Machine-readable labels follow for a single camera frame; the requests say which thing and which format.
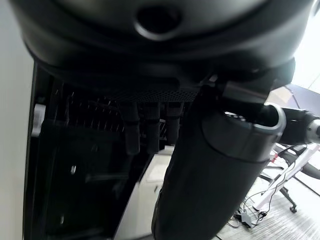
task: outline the red accent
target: red accent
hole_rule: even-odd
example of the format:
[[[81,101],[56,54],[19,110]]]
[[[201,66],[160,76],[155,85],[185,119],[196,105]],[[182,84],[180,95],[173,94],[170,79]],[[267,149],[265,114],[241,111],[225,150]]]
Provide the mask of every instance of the red accent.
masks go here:
[[[276,154],[274,155],[273,159],[271,160],[271,162],[272,162],[273,164],[275,163],[275,160],[277,159],[277,157],[278,157],[278,153],[276,153]]]

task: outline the chair leg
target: chair leg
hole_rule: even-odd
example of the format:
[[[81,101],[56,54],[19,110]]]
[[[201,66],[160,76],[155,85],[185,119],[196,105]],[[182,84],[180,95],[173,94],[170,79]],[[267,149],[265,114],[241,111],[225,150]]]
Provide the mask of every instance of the chair leg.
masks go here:
[[[289,196],[288,192],[287,192],[287,189],[284,189],[284,188],[281,188],[280,189],[280,192],[285,196],[286,199],[288,199],[288,201],[290,203],[292,203],[292,207],[290,207],[290,211],[292,213],[296,213],[297,210],[296,210],[296,207],[297,207],[297,204],[293,201],[293,199]]]
[[[265,176],[265,175],[263,175],[263,174],[260,174],[260,175],[259,175],[259,178],[268,181],[270,184],[274,181],[272,178],[270,178],[270,177],[268,177],[268,176]]]

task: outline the cable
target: cable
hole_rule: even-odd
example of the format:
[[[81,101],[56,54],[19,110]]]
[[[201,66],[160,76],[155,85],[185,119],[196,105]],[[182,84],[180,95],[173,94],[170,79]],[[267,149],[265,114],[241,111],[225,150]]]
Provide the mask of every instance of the cable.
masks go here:
[[[243,202],[243,207],[245,208],[245,207],[247,207],[247,209],[249,209],[249,211],[256,217],[256,218],[258,218],[258,216],[256,216],[256,212],[253,212],[251,209],[250,209],[250,207],[247,205],[247,204],[245,204],[245,202],[244,201],[242,201]]]
[[[229,225],[230,227],[232,227],[233,229],[239,228],[239,227],[240,227],[240,222],[239,222],[239,220],[235,218],[235,220],[236,220],[237,223],[238,223],[238,224],[235,226],[235,225],[232,225],[232,224],[230,223],[230,220],[231,220],[231,219],[229,219],[229,221],[228,221],[226,224],[228,224],[228,225]]]
[[[278,152],[278,156],[281,158],[280,155],[282,155],[282,153],[285,153],[285,152],[287,152],[288,150],[292,150],[293,147],[294,147],[294,146],[288,146],[288,147],[286,147],[285,149],[283,149],[283,150],[281,150],[280,152]]]
[[[293,97],[293,100],[294,100],[296,106],[297,106],[299,109],[301,109],[301,107],[299,106],[299,103],[298,103],[298,101],[297,101],[297,99],[296,99],[295,93],[294,93],[290,88],[288,88],[287,86],[284,86],[284,87],[292,94],[292,97]]]
[[[296,166],[296,159],[294,160],[293,168],[291,169],[291,171],[295,168],[295,166]],[[258,226],[258,223],[261,222],[261,221],[264,219],[265,216],[267,216],[267,214],[269,213],[269,211],[270,211],[270,209],[271,209],[271,201],[272,201],[272,198],[273,198],[273,196],[276,194],[278,186],[281,185],[281,184],[283,184],[283,183],[286,181],[286,176],[287,176],[287,174],[290,173],[291,171],[286,172],[286,173],[284,174],[283,180],[282,180],[281,182],[279,182],[279,183],[275,186],[275,188],[267,189],[267,190],[261,191],[261,192],[257,192],[256,194],[251,195],[250,197],[248,197],[248,198],[244,201],[244,203],[243,203],[243,211],[246,212],[246,203],[247,203],[247,201],[248,201],[250,198],[252,198],[252,197],[255,196],[255,195],[258,195],[258,194],[261,194],[261,193],[265,193],[266,191],[275,189],[274,192],[273,192],[273,194],[272,194],[271,197],[270,197],[270,201],[269,201],[269,205],[268,205],[268,210],[267,210],[267,211],[261,211],[261,212],[258,213],[256,223],[253,223],[253,227],[250,227],[251,229],[254,229],[256,226]]]

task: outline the floor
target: floor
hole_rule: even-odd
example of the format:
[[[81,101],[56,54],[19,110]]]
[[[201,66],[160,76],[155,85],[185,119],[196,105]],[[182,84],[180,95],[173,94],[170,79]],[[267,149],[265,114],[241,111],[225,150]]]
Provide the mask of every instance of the floor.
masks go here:
[[[268,187],[268,183],[258,178],[247,196],[258,193]],[[289,210],[291,203],[280,193],[276,193],[271,202],[270,212],[253,229],[242,224],[234,229],[226,225],[217,235],[222,240],[320,240],[320,197],[292,178],[285,184],[290,196],[297,204],[297,213]],[[252,206],[259,195],[247,201]],[[250,216],[255,223],[256,212],[252,209]],[[152,237],[141,240],[153,240]]]

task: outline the white wall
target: white wall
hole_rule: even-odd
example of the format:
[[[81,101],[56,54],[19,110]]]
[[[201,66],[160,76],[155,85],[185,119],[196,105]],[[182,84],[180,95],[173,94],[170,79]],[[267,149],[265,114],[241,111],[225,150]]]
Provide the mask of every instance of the white wall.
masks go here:
[[[22,239],[33,61],[6,0],[0,0],[0,239]]]
[[[309,20],[295,53],[293,84],[320,93],[320,12]]]

